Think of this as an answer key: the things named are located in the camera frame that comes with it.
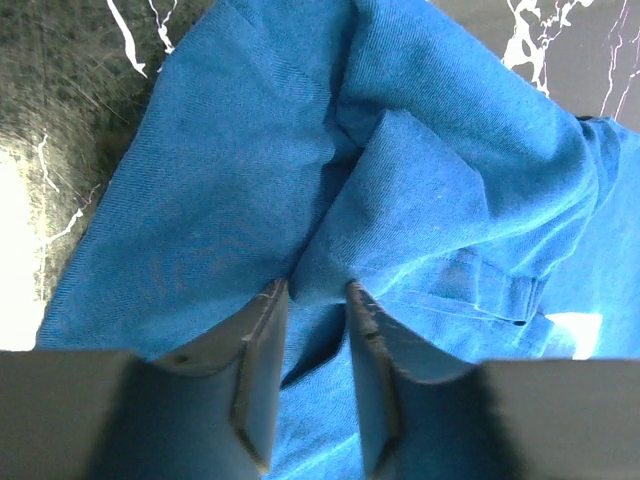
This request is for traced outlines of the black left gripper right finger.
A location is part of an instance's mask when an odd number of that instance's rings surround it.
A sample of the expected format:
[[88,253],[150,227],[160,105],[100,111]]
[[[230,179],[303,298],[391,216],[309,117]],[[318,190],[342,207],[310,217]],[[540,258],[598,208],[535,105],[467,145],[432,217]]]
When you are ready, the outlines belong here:
[[369,479],[635,479],[635,360],[464,362],[358,283],[347,324]]

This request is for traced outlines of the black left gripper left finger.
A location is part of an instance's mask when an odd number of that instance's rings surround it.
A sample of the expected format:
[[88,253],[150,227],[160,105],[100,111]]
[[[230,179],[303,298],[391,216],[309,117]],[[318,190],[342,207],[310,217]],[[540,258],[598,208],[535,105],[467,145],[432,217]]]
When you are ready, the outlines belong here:
[[288,292],[153,361],[123,350],[1,355],[5,479],[259,479],[270,468]]

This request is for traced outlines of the blue printed t shirt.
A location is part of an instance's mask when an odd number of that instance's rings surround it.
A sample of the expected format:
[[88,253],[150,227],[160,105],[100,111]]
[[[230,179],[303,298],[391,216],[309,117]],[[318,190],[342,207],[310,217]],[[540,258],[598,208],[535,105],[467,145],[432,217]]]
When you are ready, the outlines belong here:
[[219,1],[165,61],[37,333],[156,359],[289,282],[274,479],[363,475],[345,290],[469,362],[550,316],[639,353],[639,137],[425,1]]

